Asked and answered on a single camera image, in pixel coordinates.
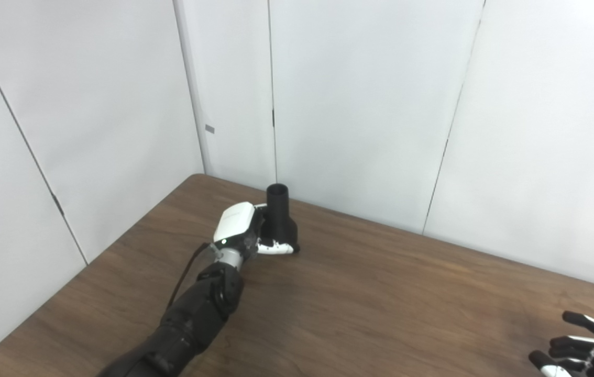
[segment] black cable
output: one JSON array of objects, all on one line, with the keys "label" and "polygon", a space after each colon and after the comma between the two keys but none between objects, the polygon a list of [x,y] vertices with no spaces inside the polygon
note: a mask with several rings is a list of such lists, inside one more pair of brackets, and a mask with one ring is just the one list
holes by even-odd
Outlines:
[{"label": "black cable", "polygon": [[172,293],[171,298],[169,299],[167,308],[169,308],[169,306],[172,306],[173,300],[175,300],[175,296],[178,294],[178,290],[180,289],[180,284],[183,284],[185,276],[188,274],[188,271],[190,270],[190,267],[192,266],[192,262],[194,262],[194,260],[197,258],[197,256],[199,256],[202,253],[202,251],[206,250],[210,245],[211,245],[210,243],[204,242],[204,243],[202,243],[201,246],[199,246],[197,248],[197,250],[194,251],[194,253],[190,257],[188,264],[185,266],[185,270],[183,270],[183,273],[180,275],[180,278],[178,279],[177,284],[175,284],[175,288],[173,288],[173,293]]}]

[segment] brown tabletop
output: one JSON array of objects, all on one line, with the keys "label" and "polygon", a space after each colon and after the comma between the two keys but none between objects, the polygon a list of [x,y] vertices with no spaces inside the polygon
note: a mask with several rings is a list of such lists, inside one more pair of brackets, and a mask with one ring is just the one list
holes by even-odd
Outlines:
[{"label": "brown tabletop", "polygon": [[[187,179],[0,343],[0,377],[93,377],[139,344],[192,251],[240,201],[264,194]],[[594,284],[291,206],[301,253],[244,265],[237,313],[183,375],[539,376],[529,351],[585,335],[562,311],[594,317]]]}]

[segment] robotic arm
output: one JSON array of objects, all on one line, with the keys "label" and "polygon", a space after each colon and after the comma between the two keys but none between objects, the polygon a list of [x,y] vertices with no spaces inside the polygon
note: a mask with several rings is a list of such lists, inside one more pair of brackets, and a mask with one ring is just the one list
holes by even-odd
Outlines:
[{"label": "robotic arm", "polygon": [[238,203],[226,209],[213,234],[215,262],[170,305],[158,328],[97,377],[177,377],[194,356],[211,345],[244,291],[240,268],[258,253],[299,252],[297,225],[290,219],[288,188],[267,188],[267,203]]}]

